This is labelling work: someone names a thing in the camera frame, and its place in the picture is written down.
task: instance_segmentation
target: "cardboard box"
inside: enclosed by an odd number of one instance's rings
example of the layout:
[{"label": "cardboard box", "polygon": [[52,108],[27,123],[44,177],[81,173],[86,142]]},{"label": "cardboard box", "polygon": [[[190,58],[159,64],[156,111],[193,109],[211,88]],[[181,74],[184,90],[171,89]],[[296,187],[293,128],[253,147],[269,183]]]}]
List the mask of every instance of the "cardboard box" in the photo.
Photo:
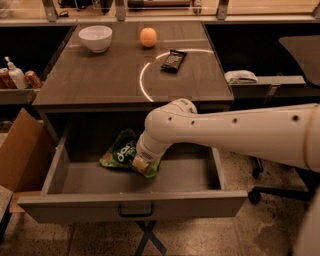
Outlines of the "cardboard box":
[{"label": "cardboard box", "polygon": [[14,193],[41,190],[55,147],[44,125],[21,109],[0,147],[0,185]]}]

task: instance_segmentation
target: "drawer handle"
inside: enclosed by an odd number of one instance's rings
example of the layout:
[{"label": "drawer handle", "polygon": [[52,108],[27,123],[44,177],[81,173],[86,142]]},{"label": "drawer handle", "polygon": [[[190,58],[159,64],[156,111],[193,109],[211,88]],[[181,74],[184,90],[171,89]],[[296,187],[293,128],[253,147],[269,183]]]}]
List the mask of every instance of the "drawer handle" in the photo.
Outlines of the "drawer handle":
[{"label": "drawer handle", "polygon": [[150,206],[150,212],[137,213],[137,214],[125,214],[122,212],[122,206],[121,205],[118,206],[118,214],[120,217],[123,217],[123,218],[146,218],[146,217],[152,216],[153,213],[154,213],[154,205],[153,204],[151,204],[151,206]]}]

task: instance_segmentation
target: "white bowl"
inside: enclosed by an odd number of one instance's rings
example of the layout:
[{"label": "white bowl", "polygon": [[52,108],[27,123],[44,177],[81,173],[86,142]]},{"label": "white bowl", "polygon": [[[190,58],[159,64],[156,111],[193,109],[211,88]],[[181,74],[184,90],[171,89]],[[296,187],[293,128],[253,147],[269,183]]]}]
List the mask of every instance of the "white bowl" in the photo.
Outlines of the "white bowl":
[{"label": "white bowl", "polygon": [[79,32],[84,46],[89,50],[100,53],[108,49],[112,39],[112,29],[107,26],[90,26]]}]

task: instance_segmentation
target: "chair wheel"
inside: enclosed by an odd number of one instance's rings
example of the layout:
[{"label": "chair wheel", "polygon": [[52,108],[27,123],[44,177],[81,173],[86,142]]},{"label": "chair wheel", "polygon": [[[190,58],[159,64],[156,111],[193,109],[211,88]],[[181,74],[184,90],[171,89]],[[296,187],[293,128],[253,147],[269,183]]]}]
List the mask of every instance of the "chair wheel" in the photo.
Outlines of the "chair wheel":
[{"label": "chair wheel", "polygon": [[261,200],[261,195],[259,191],[255,191],[254,189],[252,189],[249,193],[248,193],[248,198],[249,201],[251,203],[257,203]]}]

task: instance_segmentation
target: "white container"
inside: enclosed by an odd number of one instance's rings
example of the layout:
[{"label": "white container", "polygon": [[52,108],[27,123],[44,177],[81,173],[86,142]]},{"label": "white container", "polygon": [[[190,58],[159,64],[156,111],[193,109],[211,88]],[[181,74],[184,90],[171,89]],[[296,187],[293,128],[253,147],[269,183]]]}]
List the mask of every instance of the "white container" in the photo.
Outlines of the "white container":
[{"label": "white container", "polygon": [[79,37],[84,46],[95,53],[108,49],[112,39],[112,29],[107,26],[90,26],[79,32]]},{"label": "white container", "polygon": [[17,68],[9,59],[5,57],[5,60],[8,62],[9,76],[15,83],[18,89],[26,89],[29,84],[20,68]]}]

